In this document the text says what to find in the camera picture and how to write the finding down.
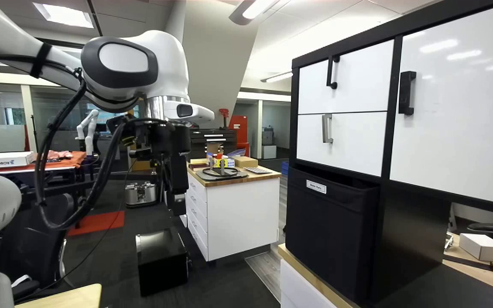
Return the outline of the red cabinet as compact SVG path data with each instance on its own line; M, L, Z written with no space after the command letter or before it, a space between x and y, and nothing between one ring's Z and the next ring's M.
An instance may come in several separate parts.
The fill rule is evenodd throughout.
M229 121L229 129L235 131L237 150L244 150L244 156L250 154L248 142L248 117L245 115L232 115Z

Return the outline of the small black box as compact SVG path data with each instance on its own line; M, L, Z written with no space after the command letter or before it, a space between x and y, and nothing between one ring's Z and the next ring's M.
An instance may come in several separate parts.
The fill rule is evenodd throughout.
M140 295L152 296L189 281L189 255L174 228L135 236Z

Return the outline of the flat white box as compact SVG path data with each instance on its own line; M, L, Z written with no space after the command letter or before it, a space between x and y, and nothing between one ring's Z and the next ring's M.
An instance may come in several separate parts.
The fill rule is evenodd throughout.
M0 168L27 166L36 159L35 152L4 152L0 153Z

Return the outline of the black fabric storage box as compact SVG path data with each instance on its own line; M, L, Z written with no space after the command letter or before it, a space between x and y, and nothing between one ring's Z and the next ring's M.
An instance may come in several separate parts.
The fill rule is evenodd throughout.
M289 252L349 300L366 300L380 185L290 168L287 191Z

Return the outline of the black cabinet with white fronts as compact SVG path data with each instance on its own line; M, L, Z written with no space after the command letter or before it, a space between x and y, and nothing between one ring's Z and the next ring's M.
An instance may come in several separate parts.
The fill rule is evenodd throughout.
M407 35L420 34L422 30L491 8L493 0L441 0L293 60L291 168L325 174L326 178L338 174L380 185L368 296L363 302L353 302L362 308L493 308L493 285L443 263L452 205L470 205L493 212L493 201L390 179L395 118L399 114L398 88L403 39ZM311 115L299 114L300 68L317 64L331 55L341 56L390 40L395 42L388 108L386 111L365 112L387 113L381 176L374 177L296 158L298 117ZM349 300L323 282L339 293L341 298Z

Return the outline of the white cabinet door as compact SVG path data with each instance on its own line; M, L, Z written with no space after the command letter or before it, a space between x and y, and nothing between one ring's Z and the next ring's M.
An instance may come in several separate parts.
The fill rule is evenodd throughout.
M396 115L390 179L493 201L493 8L407 35L401 51L414 112Z

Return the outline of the small white cardboard box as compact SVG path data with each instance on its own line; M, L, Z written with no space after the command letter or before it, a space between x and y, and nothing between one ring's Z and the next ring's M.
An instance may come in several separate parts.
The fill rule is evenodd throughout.
M493 262L493 239L487 235L461 233L459 246L479 261Z

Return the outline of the black tool chest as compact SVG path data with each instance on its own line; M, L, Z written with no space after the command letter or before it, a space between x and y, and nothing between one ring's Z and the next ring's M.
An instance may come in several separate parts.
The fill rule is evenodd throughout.
M231 129L190 128L188 159L206 158L207 153L229 154L237 150L237 133Z

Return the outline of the round black tray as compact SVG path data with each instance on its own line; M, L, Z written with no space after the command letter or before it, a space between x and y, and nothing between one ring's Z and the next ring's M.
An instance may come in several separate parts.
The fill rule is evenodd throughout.
M195 174L204 181L214 182L214 181L222 181L222 180L233 180L233 179L241 179L248 177L248 173L241 171L237 168L229 168L225 167L221 168L204 168L202 170L198 170Z

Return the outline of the silver toaster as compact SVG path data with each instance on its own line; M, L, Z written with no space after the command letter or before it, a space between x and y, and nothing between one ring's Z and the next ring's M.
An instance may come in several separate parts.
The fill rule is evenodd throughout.
M125 206L141 208L157 202L156 185L150 182L143 184L131 183L125 186Z

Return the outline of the white drawer unit, wood top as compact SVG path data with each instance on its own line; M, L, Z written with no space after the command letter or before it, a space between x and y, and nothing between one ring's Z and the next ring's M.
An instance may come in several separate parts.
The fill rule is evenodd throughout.
M268 251L279 238L281 174L265 169L245 178L205 181L187 168L186 214L182 222L209 264L235 254Z

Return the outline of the red floor mat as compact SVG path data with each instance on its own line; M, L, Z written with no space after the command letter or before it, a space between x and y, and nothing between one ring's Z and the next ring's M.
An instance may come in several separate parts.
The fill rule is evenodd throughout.
M83 218L79 227L67 232L68 237L122 228L125 224L125 211L88 215Z

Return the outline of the table with orange cloth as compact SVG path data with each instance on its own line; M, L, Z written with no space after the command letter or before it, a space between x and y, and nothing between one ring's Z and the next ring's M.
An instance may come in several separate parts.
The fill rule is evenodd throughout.
M77 184L85 181L85 173L82 169L82 162L87 158L84 151L72 151L67 152L64 157L57 157L49 160L45 164L45 173L56 174L69 172L70 175L64 177L68 181L68 184ZM0 168L0 175L15 174L18 177L20 174L25 177L33 177L35 171L35 160L27 166L14 166L10 168Z

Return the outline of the long ceiling light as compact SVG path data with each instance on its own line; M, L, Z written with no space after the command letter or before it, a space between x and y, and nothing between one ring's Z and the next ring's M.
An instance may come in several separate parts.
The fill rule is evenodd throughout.
M254 20L265 20L274 15L291 0L240 0L229 14L234 24L246 26Z
M292 71L282 72L282 73L279 73L279 74L276 74L276 75L273 75L273 76L264 78L264 79L262 79L260 81L263 82L263 83L274 83L274 82L278 82L278 81L281 81L281 80L285 80L285 79L291 78L293 75L294 74L293 74Z

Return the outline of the square ceiling light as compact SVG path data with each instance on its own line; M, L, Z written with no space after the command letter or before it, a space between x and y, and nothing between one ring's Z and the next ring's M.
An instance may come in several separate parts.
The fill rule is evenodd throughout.
M45 20L51 23L93 29L94 25L87 12L43 3L33 3Z

